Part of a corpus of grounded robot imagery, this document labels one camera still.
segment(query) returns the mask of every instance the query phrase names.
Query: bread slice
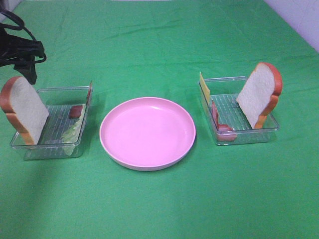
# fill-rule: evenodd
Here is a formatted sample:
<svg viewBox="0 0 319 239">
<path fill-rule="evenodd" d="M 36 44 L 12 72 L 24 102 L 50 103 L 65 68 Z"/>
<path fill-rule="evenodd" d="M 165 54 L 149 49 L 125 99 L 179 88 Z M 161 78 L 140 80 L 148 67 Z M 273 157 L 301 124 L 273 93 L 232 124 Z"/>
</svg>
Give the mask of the bread slice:
<svg viewBox="0 0 319 239">
<path fill-rule="evenodd" d="M 268 62 L 258 63 L 236 99 L 252 128 L 263 127 L 282 89 L 278 69 Z"/>
<path fill-rule="evenodd" d="M 38 144 L 49 112 L 25 77 L 12 77 L 5 83 L 0 106 L 25 144 Z"/>
</svg>

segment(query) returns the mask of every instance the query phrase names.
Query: pink plate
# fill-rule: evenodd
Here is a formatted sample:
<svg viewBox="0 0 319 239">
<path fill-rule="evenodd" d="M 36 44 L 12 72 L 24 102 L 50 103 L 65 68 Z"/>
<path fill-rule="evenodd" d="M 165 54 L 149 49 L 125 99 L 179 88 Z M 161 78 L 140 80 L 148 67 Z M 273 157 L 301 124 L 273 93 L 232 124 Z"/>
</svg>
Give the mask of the pink plate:
<svg viewBox="0 0 319 239">
<path fill-rule="evenodd" d="M 100 127 L 100 141 L 120 165 L 155 171 L 179 162 L 196 136 L 190 114 L 162 98 L 142 97 L 112 109 Z"/>
</svg>

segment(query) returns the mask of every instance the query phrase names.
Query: bread crust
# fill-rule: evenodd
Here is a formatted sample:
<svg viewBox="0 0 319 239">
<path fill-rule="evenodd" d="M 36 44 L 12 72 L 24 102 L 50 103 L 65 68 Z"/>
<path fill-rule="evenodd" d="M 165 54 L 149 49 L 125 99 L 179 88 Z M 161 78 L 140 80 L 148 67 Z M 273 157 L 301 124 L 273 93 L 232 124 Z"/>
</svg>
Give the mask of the bread crust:
<svg viewBox="0 0 319 239">
<path fill-rule="evenodd" d="M 21 137 L 23 138 L 25 144 L 27 145 L 34 145 L 34 141 L 31 138 L 29 133 L 20 133 Z"/>
<path fill-rule="evenodd" d="M 15 113 L 6 113 L 5 115 L 19 133 L 28 133 L 28 130 L 21 124 Z"/>
<path fill-rule="evenodd" d="M 268 63 L 268 62 L 260 62 L 260 63 L 258 63 L 257 66 L 256 66 L 256 69 L 258 68 L 259 64 L 265 64 L 271 70 L 271 72 L 274 75 L 275 88 L 274 88 L 274 92 L 270 96 L 269 103 L 264 108 L 262 113 L 259 115 L 258 120 L 257 120 L 254 128 L 262 128 L 263 127 L 263 125 L 264 125 L 264 123 L 265 123 L 265 121 L 267 119 L 267 115 L 277 105 L 278 98 L 279 98 L 278 96 L 281 94 L 281 92 L 283 90 L 283 79 L 282 79 L 282 76 L 281 76 L 279 70 L 273 64 Z"/>
<path fill-rule="evenodd" d="M 11 77 L 3 86 L 1 92 L 0 92 L 0 106 L 3 110 L 3 112 L 7 113 L 14 113 L 14 110 L 10 104 L 10 94 L 11 89 L 17 79 L 19 79 L 21 76 L 14 76 Z"/>
</svg>

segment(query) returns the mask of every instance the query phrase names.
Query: green cloth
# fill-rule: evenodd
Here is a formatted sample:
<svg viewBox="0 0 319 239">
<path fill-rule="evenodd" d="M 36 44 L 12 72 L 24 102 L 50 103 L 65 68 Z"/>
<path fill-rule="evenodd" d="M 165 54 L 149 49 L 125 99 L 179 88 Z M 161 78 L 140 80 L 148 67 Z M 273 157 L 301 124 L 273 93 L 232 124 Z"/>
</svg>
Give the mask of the green cloth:
<svg viewBox="0 0 319 239">
<path fill-rule="evenodd" d="M 92 81 L 94 92 L 79 158 L 22 160 L 0 115 L 0 238 L 319 237 L 319 55 L 262 0 L 23 1 L 14 12 L 47 54 L 35 87 Z M 249 76 L 260 61 L 283 76 L 277 139 L 214 145 L 199 72 Z M 1 67 L 0 84 L 14 75 Z M 177 102 L 196 124 L 189 154 L 161 171 L 120 166 L 99 141 L 104 116 L 143 96 Z"/>
</svg>

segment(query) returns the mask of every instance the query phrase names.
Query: plastic tray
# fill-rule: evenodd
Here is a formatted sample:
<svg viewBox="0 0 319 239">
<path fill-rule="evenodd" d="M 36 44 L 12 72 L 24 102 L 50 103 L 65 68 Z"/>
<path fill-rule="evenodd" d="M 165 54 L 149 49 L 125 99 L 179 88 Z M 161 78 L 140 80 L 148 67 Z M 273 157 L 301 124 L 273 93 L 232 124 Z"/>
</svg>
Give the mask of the plastic tray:
<svg viewBox="0 0 319 239">
<path fill-rule="evenodd" d="M 271 113 L 263 128 L 252 129 L 236 102 L 246 80 L 247 77 L 240 76 L 203 78 L 205 84 L 201 84 L 199 81 L 202 105 L 217 145 L 269 142 L 276 137 L 275 131 L 278 130 L 279 125 Z M 221 131 L 217 129 L 217 122 L 212 114 L 212 101 L 218 109 L 219 124 L 227 124 L 233 128 L 232 130 Z"/>
<path fill-rule="evenodd" d="M 49 111 L 49 117 L 42 130 L 39 143 L 25 145 L 22 137 L 16 132 L 10 146 L 16 150 L 23 159 L 52 159 L 72 158 L 83 154 L 82 134 L 86 124 L 92 94 L 88 95 L 89 86 L 47 88 L 37 92 Z M 85 112 L 81 122 L 78 137 L 74 142 L 64 143 L 63 133 L 69 129 L 79 118 L 70 119 L 69 111 L 74 105 L 85 104 Z"/>
</svg>

